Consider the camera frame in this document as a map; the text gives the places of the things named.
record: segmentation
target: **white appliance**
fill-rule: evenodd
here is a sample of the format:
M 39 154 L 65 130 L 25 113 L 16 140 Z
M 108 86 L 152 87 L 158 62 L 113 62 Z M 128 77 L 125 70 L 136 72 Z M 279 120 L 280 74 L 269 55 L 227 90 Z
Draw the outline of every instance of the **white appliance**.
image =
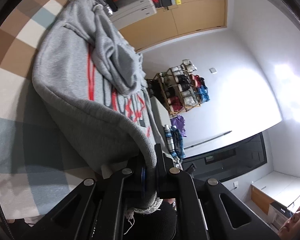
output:
M 152 0 L 118 0 L 116 5 L 110 20 L 118 30 L 157 13 Z
M 269 206 L 267 224 L 274 232 L 278 232 L 285 221 L 292 217 L 293 213 L 277 202 L 272 202 Z

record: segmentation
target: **wooden cabinet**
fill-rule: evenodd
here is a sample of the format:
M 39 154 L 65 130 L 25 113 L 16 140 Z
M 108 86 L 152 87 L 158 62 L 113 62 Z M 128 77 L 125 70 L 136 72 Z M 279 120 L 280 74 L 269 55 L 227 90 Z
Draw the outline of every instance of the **wooden cabinet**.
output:
M 165 41 L 178 35 L 172 11 L 164 8 L 157 13 L 120 30 L 121 34 L 136 50 Z
M 226 0 L 182 0 L 172 9 L 178 35 L 226 25 Z
M 136 51 L 173 38 L 226 27 L 227 0 L 181 0 L 155 15 L 120 29 Z
M 300 178 L 276 171 L 251 185 L 285 207 L 289 207 L 300 196 Z
M 272 198 L 251 186 L 251 200 L 267 215 L 270 204 L 274 201 Z

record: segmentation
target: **gray hoodie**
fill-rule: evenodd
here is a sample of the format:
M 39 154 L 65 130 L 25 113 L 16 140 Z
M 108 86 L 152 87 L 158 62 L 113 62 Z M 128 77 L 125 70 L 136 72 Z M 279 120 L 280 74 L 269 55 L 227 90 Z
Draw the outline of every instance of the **gray hoodie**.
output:
M 142 152 L 155 199 L 154 144 L 163 140 L 135 53 L 95 0 L 72 0 L 45 37 L 32 81 L 50 115 L 95 171 Z

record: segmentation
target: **metal screw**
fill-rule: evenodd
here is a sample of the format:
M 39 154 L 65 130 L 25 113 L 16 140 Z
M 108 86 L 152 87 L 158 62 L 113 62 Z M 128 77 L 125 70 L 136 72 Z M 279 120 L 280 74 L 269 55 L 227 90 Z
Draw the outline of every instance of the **metal screw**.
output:
M 93 179 L 85 179 L 83 184 L 85 186 L 92 186 L 94 184 L 94 180 Z
M 208 184 L 211 186 L 215 186 L 218 184 L 218 181 L 214 178 L 208 179 Z
M 131 174 L 131 173 L 132 173 L 132 169 L 124 168 L 124 169 L 122 170 L 122 173 L 123 173 L 124 175 Z
M 175 168 L 175 167 L 173 167 L 173 168 L 170 168 L 170 173 L 172 173 L 172 174 L 178 174 L 179 172 L 180 172 L 180 170 L 178 169 L 178 168 Z

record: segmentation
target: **person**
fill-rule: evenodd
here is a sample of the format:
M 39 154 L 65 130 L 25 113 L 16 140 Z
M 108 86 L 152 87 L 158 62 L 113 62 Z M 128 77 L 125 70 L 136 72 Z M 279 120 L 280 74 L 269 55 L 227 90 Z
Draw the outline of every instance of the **person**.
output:
M 279 229 L 281 240 L 300 240 L 300 207 Z

